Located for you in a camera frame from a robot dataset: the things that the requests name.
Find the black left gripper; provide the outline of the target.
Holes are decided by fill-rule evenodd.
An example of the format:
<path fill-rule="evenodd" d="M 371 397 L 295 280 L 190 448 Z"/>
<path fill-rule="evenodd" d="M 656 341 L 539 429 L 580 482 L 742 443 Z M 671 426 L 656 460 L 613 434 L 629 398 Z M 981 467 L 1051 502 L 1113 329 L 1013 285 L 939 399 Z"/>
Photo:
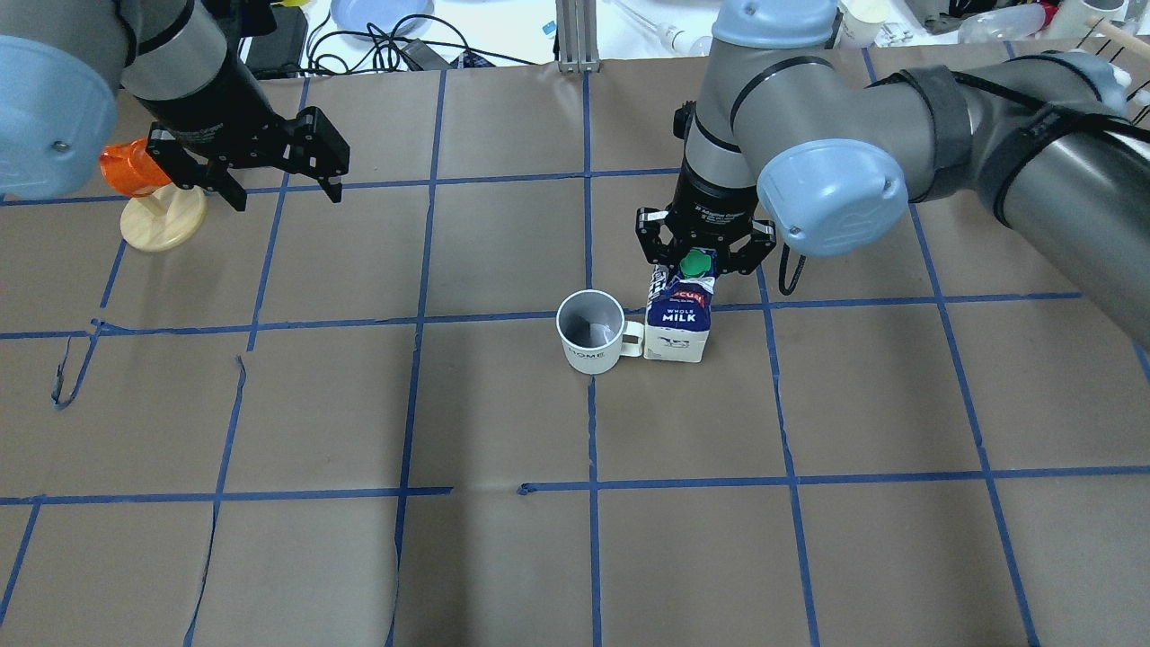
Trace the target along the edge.
<path fill-rule="evenodd" d="M 192 153 L 218 163 L 227 157 L 237 168 L 267 167 L 300 174 L 319 184 L 332 202 L 342 202 L 342 176 L 348 172 L 350 146 L 332 120 L 319 107 L 304 107 L 285 122 L 237 54 L 227 54 L 217 74 L 200 90 L 177 99 L 144 99 L 144 107 L 172 140 L 148 136 L 147 151 L 170 182 L 205 190 L 244 211 L 247 192 L 230 164 L 207 164 Z"/>

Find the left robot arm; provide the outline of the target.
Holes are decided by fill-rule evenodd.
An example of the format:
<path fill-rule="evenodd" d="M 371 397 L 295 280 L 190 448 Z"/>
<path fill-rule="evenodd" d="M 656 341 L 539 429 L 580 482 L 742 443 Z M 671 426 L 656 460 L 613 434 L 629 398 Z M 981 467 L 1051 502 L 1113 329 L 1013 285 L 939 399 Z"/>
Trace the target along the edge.
<path fill-rule="evenodd" d="M 176 187 L 243 210 L 233 169 L 273 167 L 342 201 L 348 143 L 320 108 L 277 114 L 199 1 L 3 1 L 1 57 L 3 195 L 82 188 L 124 90 L 155 120 L 146 155 Z"/>

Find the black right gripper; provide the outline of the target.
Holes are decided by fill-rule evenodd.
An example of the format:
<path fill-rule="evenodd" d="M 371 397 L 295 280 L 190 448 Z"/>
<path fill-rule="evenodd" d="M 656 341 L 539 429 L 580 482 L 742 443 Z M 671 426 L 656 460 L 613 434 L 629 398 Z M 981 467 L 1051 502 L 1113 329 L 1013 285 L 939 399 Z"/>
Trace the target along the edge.
<path fill-rule="evenodd" d="M 716 275 L 756 274 L 777 245 L 775 222 L 752 219 L 756 206 L 756 188 L 721 187 L 685 161 L 669 209 L 638 208 L 635 234 L 652 265 L 677 267 L 687 251 L 702 247 L 716 252 Z"/>

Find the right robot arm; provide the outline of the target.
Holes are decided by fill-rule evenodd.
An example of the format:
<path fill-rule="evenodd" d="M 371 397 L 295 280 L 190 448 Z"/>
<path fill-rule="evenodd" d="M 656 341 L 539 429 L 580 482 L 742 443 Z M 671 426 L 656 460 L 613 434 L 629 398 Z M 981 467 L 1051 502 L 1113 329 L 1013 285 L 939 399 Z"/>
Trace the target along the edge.
<path fill-rule="evenodd" d="M 1138 347 L 1149 340 L 1147 129 L 1105 57 L 1048 51 L 853 88 L 823 55 L 834 1 L 726 1 L 664 210 L 635 230 L 653 265 L 713 251 L 752 274 L 777 244 L 831 257 L 875 242 L 908 205 L 973 190 Z"/>

